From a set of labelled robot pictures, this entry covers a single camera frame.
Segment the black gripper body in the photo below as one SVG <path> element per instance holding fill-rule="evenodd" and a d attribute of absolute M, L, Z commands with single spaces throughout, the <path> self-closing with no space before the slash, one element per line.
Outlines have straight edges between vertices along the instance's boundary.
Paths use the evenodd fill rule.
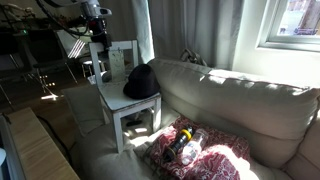
<path fill-rule="evenodd" d="M 105 50 L 112 46 L 111 36 L 106 31 L 105 21 L 101 18 L 95 18 L 88 21 L 88 27 L 92 31 L 91 40 L 95 43 L 101 43 Z"/>

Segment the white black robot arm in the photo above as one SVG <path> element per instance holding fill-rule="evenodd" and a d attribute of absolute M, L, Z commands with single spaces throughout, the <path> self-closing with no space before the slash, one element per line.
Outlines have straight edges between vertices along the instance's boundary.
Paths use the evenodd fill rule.
<path fill-rule="evenodd" d="M 91 40 L 102 43 L 104 49 L 107 50 L 111 46 L 111 36 L 106 31 L 104 18 L 111 16 L 112 11 L 101 7 L 98 0 L 80 0 L 80 7 L 87 25 L 92 31 Z"/>

